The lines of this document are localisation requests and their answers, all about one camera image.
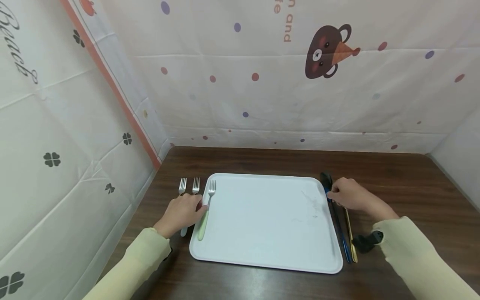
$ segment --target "wall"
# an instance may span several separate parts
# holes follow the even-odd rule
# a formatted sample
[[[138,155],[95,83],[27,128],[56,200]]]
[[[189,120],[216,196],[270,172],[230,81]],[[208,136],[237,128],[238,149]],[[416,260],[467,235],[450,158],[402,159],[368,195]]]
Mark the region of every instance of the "wall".
[[[97,5],[175,145],[428,153],[478,105],[475,0]]]
[[[448,135],[432,156],[480,209],[480,109]]]
[[[0,0],[2,299],[80,299],[156,172],[89,47],[59,1]]]

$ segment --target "right hand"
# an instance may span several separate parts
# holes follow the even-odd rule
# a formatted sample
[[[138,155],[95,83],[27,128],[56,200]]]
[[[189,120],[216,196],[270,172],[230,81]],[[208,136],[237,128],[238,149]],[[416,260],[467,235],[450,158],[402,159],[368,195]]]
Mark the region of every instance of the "right hand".
[[[359,185],[354,179],[340,178],[335,181],[327,197],[347,209],[365,211],[380,198]]]
[[[393,209],[354,179],[340,178],[335,181],[327,197],[339,205],[369,214],[376,222],[386,219],[398,219]]]

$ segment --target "fork with green handle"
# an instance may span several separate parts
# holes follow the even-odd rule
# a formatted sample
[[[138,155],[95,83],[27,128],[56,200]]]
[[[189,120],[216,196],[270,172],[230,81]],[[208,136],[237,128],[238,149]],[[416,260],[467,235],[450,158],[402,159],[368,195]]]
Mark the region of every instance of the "fork with green handle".
[[[215,180],[210,181],[210,185],[208,186],[208,208],[207,212],[205,213],[202,221],[200,223],[200,229],[198,230],[198,240],[203,240],[205,235],[205,228],[207,227],[207,220],[208,220],[208,212],[210,211],[210,200],[212,200],[212,196],[215,194],[216,190],[216,182]]]

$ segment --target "beige sleeve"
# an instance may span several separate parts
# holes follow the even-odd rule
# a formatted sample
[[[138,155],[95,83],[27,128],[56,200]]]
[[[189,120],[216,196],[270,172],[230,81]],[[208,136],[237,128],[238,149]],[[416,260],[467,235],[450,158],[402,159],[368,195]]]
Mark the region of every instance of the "beige sleeve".
[[[142,230],[127,248],[124,257],[94,286],[84,300],[129,300],[169,254],[169,240],[153,228]]]
[[[437,254],[432,243],[407,217],[376,223],[373,230],[383,232],[379,244],[385,259],[419,300],[480,300]]]

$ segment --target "fork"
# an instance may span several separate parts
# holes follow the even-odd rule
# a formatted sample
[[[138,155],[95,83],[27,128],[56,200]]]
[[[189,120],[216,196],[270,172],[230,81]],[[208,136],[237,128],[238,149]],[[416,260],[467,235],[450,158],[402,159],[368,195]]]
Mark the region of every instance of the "fork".
[[[180,179],[180,186],[179,186],[179,196],[181,196],[183,193],[185,193],[185,190],[187,189],[187,178],[182,178]],[[187,234],[187,229],[188,228],[182,228],[180,231],[180,235],[184,237]]]
[[[202,219],[202,223],[200,224],[200,229],[198,230],[198,240],[203,240],[205,235],[205,228],[207,227],[207,220],[208,220],[208,212],[210,211],[210,200],[212,200],[213,195],[215,195],[216,190],[216,181],[210,181],[210,185],[208,188],[208,204],[207,204],[207,211]]]
[[[193,179],[193,188],[192,193],[196,195],[200,191],[200,177],[195,177]],[[187,235],[188,227],[184,227],[180,231],[180,236],[184,237]]]

